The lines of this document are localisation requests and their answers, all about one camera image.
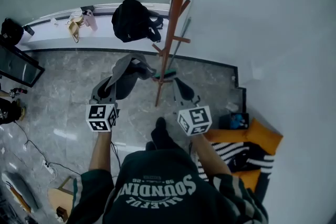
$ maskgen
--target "wooden coat stand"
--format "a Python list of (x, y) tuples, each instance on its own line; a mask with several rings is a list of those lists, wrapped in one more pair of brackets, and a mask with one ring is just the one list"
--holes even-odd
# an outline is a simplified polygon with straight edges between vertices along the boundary
[(159, 84), (159, 87), (157, 89), (158, 93), (156, 95), (155, 106), (157, 106), (159, 103), (162, 85), (167, 82), (172, 82), (172, 80), (164, 80), (164, 74), (166, 72), (167, 61), (168, 61), (168, 57), (170, 54), (170, 49), (171, 49), (173, 40), (190, 43), (190, 39), (176, 37), (174, 35), (178, 18), (187, 8), (189, 3), (190, 3), (190, 0), (186, 0), (185, 2), (183, 2), (183, 0), (172, 0), (172, 4), (170, 7), (170, 11), (169, 11), (169, 24), (168, 24), (168, 30), (167, 30), (167, 36), (166, 36), (164, 48), (161, 50), (155, 44), (153, 44), (153, 47), (159, 52), (159, 55), (162, 56), (162, 67), (161, 67), (160, 79), (155, 80)]

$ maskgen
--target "marker cube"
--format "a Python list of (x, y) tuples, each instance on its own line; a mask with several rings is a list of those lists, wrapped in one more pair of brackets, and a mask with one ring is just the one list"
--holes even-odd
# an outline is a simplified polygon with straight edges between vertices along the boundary
[(93, 132), (109, 132), (117, 119), (114, 104), (87, 104), (86, 121)]
[(206, 105), (180, 110), (177, 122), (188, 136), (206, 133), (212, 124), (210, 108)]

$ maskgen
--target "marble floor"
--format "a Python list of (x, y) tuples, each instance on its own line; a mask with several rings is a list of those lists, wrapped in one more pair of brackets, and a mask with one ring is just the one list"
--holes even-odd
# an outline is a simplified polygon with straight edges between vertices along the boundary
[[(43, 152), (49, 162), (62, 164), (84, 173), (88, 170), (92, 148), (97, 135), (92, 133), (85, 122), (85, 110), (93, 87), (103, 78), (111, 75), (111, 67), (124, 53), (103, 51), (52, 51), (30, 54), (46, 71), (28, 94), (20, 95), (27, 106), (27, 114), (18, 124), (27, 136)], [(153, 68), (159, 68), (157, 56), (145, 56)], [(231, 68), (207, 63), (176, 59), (173, 68), (180, 78), (194, 83), (200, 90), (202, 101), (211, 108), (213, 127), (218, 117), (227, 114), (228, 102), (242, 104), (242, 93), (235, 89)], [(9, 91), (18, 83), (2, 78), (2, 89)], [(150, 133), (159, 116), (167, 120), (167, 129), (173, 139), (187, 150), (189, 140), (176, 123), (177, 106), (173, 100), (171, 84), (165, 84), (159, 106), (154, 106), (157, 84), (152, 80), (138, 80), (132, 93), (119, 101), (121, 110), (113, 129), (112, 140), (123, 143), (127, 150), (143, 148), (150, 140)], [(1, 170), (19, 172), (34, 193), (40, 209), (33, 217), (41, 223), (57, 223), (54, 211), (47, 199), (47, 188), (58, 187), (73, 172), (54, 165), (58, 176), (50, 182), (52, 175), (41, 166), (43, 156), (31, 143), (24, 147), (26, 136), (14, 123), (0, 125)], [(129, 154), (119, 146), (121, 161)], [(117, 176), (119, 167), (111, 153), (112, 175)], [(15, 203), (0, 183), (1, 190), (8, 195), (8, 201), (24, 218), (26, 213)]]

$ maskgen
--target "bag on shelf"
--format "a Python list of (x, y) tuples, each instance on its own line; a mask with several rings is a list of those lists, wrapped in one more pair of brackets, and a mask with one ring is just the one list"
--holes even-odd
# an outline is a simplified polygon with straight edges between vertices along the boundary
[(149, 11), (139, 1), (124, 0), (113, 13), (112, 24), (115, 36), (123, 42), (142, 38), (149, 38), (153, 42), (161, 41), (158, 29), (163, 27), (163, 18), (158, 13)]
[(5, 44), (15, 46), (19, 43), (23, 35), (23, 27), (6, 18), (2, 23), (1, 35), (5, 40)]

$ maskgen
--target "black cable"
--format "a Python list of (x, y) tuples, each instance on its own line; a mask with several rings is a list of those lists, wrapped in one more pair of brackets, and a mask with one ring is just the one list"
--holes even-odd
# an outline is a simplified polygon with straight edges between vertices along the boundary
[(48, 163), (48, 165), (49, 164), (56, 164), (56, 165), (60, 165), (60, 166), (62, 166), (63, 168), (65, 168), (65, 169), (68, 169), (68, 170), (70, 170), (70, 171), (72, 171), (72, 172), (74, 172), (75, 174), (77, 174), (77, 175), (80, 175), (78, 172), (75, 172), (74, 170), (71, 170), (70, 168), (68, 168), (68, 167), (65, 167), (64, 165), (62, 165), (62, 164), (60, 164), (60, 163), (53, 163), (53, 162), (51, 162), (51, 163)]
[(193, 142), (189, 143), (189, 156), (191, 156), (191, 149), (193, 148)]
[(42, 153), (42, 151), (34, 144), (34, 142), (32, 141), (32, 140), (30, 140), (29, 138), (28, 138), (28, 136), (27, 136), (27, 134), (26, 134), (26, 132), (25, 132), (25, 130), (23, 130), (23, 128), (20, 126), (20, 125), (18, 125), (17, 124), (17, 122), (16, 121), (14, 121), (14, 123), (17, 125), (17, 126), (19, 126), (20, 127), (20, 129), (24, 132), (24, 134), (26, 135), (26, 138), (27, 138), (27, 142), (24, 144), (25, 145), (25, 147), (27, 147), (27, 144), (28, 144), (28, 142), (31, 142), (33, 145), (34, 145), (34, 147), (40, 152), (40, 154), (43, 156), (43, 158), (44, 158), (44, 160), (46, 161), (46, 163), (47, 163), (47, 165), (49, 165), (49, 164), (56, 164), (56, 165), (60, 165), (60, 166), (62, 166), (63, 168), (65, 168), (65, 169), (68, 169), (68, 170), (70, 170), (70, 171), (72, 171), (72, 172), (74, 172), (75, 174), (77, 174), (77, 175), (80, 175), (80, 173), (78, 173), (78, 172), (75, 172), (74, 170), (71, 170), (70, 168), (68, 168), (68, 167), (65, 167), (64, 165), (62, 165), (62, 164), (60, 164), (60, 163), (53, 163), (53, 162), (49, 162), (48, 160), (47, 160), (47, 158), (46, 158), (46, 156)]
[(118, 161), (119, 169), (120, 169), (121, 168), (121, 164), (120, 164), (120, 159), (119, 159), (119, 155), (118, 155), (118, 147), (116, 145), (114, 145), (112, 141), (111, 141), (111, 148), (112, 148), (113, 153), (117, 157), (117, 161)]

